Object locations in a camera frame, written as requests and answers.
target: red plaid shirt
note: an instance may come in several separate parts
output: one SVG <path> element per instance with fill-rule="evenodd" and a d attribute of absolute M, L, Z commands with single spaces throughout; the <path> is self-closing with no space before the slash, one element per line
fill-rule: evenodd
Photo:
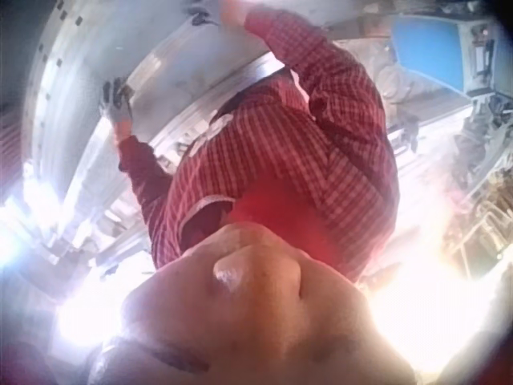
<path fill-rule="evenodd" d="M 155 264 L 200 240 L 189 229 L 195 223 L 210 220 L 216 228 L 209 232 L 218 229 L 210 208 L 221 203 L 234 205 L 233 221 L 260 222 L 356 280 L 397 216 L 398 175 L 380 95 L 351 54 L 295 14 L 254 10 L 246 29 L 299 75 L 309 102 L 287 76 L 258 83 L 220 119 L 226 124 L 218 120 L 189 148 L 173 177 L 147 144 L 121 143 Z"/>

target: person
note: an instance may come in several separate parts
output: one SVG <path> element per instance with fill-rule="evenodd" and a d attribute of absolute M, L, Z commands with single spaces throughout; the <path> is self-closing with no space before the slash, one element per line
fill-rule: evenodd
<path fill-rule="evenodd" d="M 132 135 L 122 82 L 104 89 L 158 270 L 127 297 L 89 383 L 415 383 L 354 285 L 398 208 L 380 95 L 303 18 L 221 9 L 286 70 L 221 108 L 174 176 Z"/>

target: red object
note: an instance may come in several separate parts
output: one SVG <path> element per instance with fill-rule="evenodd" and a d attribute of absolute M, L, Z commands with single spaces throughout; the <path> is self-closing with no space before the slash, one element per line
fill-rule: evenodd
<path fill-rule="evenodd" d="M 298 73 L 309 104 L 288 76 L 258 83 L 226 127 L 193 144 L 173 179 L 147 144 L 135 137 L 120 144 L 155 264 L 208 235 L 198 237 L 191 223 L 208 224 L 208 233 L 212 224 L 219 228 L 222 213 L 207 214 L 206 206 L 235 202 L 230 221 L 259 222 L 356 280 L 397 216 L 398 175 L 381 97 L 351 54 L 295 14 L 260 8 L 246 28 Z"/>

